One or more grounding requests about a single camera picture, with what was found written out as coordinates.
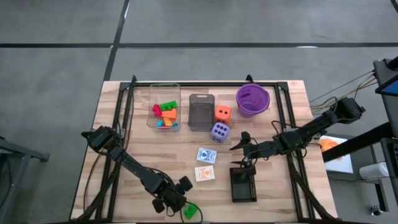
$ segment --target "white container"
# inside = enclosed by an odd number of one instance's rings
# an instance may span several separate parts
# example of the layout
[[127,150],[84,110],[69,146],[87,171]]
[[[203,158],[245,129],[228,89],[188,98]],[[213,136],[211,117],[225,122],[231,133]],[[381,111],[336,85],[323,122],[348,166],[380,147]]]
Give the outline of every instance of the white container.
[[359,169],[359,175],[365,179],[380,179],[383,177],[388,177],[388,169],[386,162],[379,162],[377,164],[372,164],[369,166],[364,166]]

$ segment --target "concrete floor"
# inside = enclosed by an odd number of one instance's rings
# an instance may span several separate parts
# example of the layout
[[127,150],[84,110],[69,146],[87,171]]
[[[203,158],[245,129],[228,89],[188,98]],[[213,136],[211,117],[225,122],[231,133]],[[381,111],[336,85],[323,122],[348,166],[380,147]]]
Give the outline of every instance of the concrete floor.
[[[123,0],[3,0],[0,43],[112,43]],[[133,0],[121,42],[394,42],[389,0]],[[42,152],[17,199],[13,223],[66,221],[111,49],[0,48],[0,135]],[[119,49],[110,80],[304,80],[309,99],[373,69],[398,48]],[[355,84],[332,95],[345,94]],[[358,93],[363,118],[331,133],[357,135],[385,121],[374,88]],[[374,187],[331,181],[339,217],[395,223],[397,205],[371,217]]]

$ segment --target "orange die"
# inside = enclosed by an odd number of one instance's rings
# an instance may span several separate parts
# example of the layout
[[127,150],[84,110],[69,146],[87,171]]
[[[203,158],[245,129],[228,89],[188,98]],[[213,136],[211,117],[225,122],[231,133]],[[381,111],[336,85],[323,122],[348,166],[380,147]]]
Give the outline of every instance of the orange die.
[[231,108],[223,105],[217,106],[215,111],[215,118],[216,123],[221,122],[228,125],[231,121]]

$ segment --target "green toy block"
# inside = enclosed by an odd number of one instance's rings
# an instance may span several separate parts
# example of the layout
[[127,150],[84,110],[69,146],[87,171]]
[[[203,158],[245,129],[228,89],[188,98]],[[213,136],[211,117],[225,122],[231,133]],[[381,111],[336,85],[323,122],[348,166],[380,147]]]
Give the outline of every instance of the green toy block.
[[188,208],[184,210],[184,215],[187,219],[191,219],[192,216],[197,212],[198,208],[196,206],[193,206],[191,204],[188,205]]
[[175,100],[167,102],[167,103],[162,103],[160,106],[160,110],[166,111],[166,110],[171,110],[174,108],[177,108],[177,102]]

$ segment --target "purple bowl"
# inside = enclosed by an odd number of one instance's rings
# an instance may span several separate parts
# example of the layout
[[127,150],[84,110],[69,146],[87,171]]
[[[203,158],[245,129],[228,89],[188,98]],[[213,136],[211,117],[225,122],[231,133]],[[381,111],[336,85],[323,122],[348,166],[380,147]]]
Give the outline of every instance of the purple bowl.
[[236,93],[239,112],[251,117],[264,112],[269,106],[269,93],[256,84],[246,84]]

